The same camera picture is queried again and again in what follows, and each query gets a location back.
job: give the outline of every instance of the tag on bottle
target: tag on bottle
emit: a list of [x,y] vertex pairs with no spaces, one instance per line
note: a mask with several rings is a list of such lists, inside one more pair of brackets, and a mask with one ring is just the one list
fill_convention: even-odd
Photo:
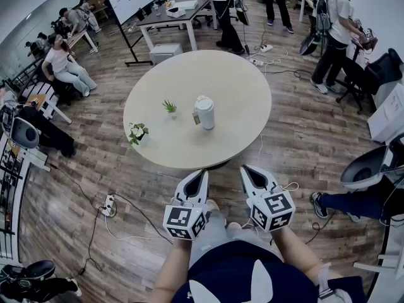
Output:
[[192,116],[194,117],[195,125],[198,125],[201,123],[201,119],[199,118],[199,115],[196,112],[193,112]]

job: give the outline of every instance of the round table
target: round table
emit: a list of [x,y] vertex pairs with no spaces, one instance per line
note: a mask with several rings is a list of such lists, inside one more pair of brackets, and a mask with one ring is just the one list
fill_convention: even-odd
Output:
[[[215,104],[215,127],[195,125],[196,98]],[[162,102],[177,106],[174,119]],[[133,148],[153,163],[175,169],[208,168],[230,160],[262,132],[271,112],[271,91],[263,74],[242,57],[197,50],[172,57],[147,72],[132,89],[124,129],[143,123],[149,135]]]

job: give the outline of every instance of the white bunny ear print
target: white bunny ear print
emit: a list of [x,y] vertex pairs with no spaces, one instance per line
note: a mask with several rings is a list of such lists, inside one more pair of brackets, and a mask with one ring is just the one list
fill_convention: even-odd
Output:
[[189,281],[189,288],[195,303],[220,303],[205,286],[194,280]]
[[268,274],[262,262],[257,260],[252,270],[251,303],[268,303],[272,297],[273,290],[270,274]]

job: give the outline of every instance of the wood plank flooring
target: wood plank flooring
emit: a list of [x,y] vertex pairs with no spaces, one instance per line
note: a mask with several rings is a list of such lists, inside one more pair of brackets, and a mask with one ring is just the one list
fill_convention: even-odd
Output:
[[[246,3],[251,25],[245,27],[245,40],[250,49],[253,51],[254,46],[259,45],[265,28],[263,38],[268,44],[288,50],[288,57],[282,59],[280,65],[269,65],[266,70],[313,72],[315,62],[299,56],[300,43],[309,30],[308,19],[299,25],[299,11],[290,9],[295,29],[295,34],[291,35],[282,27],[276,6],[274,27],[268,27],[265,6],[257,0],[246,0]],[[243,26],[232,22],[244,41]],[[84,42],[75,47],[79,64],[86,67],[98,88],[88,98],[72,102],[70,107],[61,106],[73,121],[70,125],[57,115],[53,119],[76,140],[77,154],[67,159],[55,150],[45,149],[45,152],[49,153],[50,163],[69,174],[90,198],[94,198],[95,206],[102,205],[109,192],[117,192],[139,206],[163,232],[165,205],[174,195],[177,183],[190,172],[151,163],[128,143],[122,126],[126,98],[151,67],[127,68],[124,61],[130,61],[131,55],[116,25],[111,21],[102,24],[102,28],[97,35],[100,41],[98,54],[88,55]],[[131,36],[130,40],[134,42],[139,32]],[[150,36],[155,44],[179,42],[184,52],[191,50],[186,30],[168,28],[157,32],[153,29]],[[199,49],[217,49],[215,42],[220,36],[220,30],[207,27],[205,22],[202,28],[195,29]],[[136,45],[135,51],[140,60],[149,59],[144,39]],[[284,53],[278,47],[273,50],[278,56]],[[366,123],[368,106],[365,104],[365,114],[358,116],[353,98],[347,97],[342,104],[337,104],[334,93],[320,94],[311,86],[309,78],[310,75],[304,72],[300,78],[290,72],[266,75],[273,107],[262,133],[263,149],[259,158],[261,166],[280,184],[299,183],[300,188],[292,193],[297,208],[292,229],[303,241],[315,234],[313,222],[324,225],[324,220],[317,218],[309,202],[311,193],[342,191],[339,178],[345,166],[375,147],[370,142]],[[258,138],[238,157],[210,174],[210,196],[230,222],[245,223],[248,219],[239,166],[244,163],[257,165],[260,147]],[[117,198],[117,208],[117,216],[109,220],[109,227],[117,237],[157,235],[127,202]],[[48,173],[32,167],[21,210],[23,263],[51,259],[57,266],[58,276],[77,274],[88,257],[94,218],[95,210],[78,186],[62,172],[52,169]],[[383,227],[375,220],[365,218],[356,224],[337,212],[309,245],[321,259],[331,261],[333,268],[342,275],[362,276],[367,290],[373,274],[353,269],[352,265],[358,260],[376,262],[383,233]],[[260,236],[269,242],[269,234],[260,232]],[[91,254],[103,270],[98,271],[91,261],[88,262],[86,272],[78,277],[82,301],[146,302],[169,249],[170,244],[160,240],[131,238],[117,241],[106,230],[103,216],[99,216]],[[66,294],[54,302],[73,302],[73,298]]]

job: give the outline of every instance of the white tumbler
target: white tumbler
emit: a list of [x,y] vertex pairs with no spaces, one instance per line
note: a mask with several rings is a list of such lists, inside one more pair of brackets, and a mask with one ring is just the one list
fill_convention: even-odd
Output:
[[201,121],[202,127],[212,129],[215,127],[215,112],[211,98],[200,95],[195,102],[195,112]]

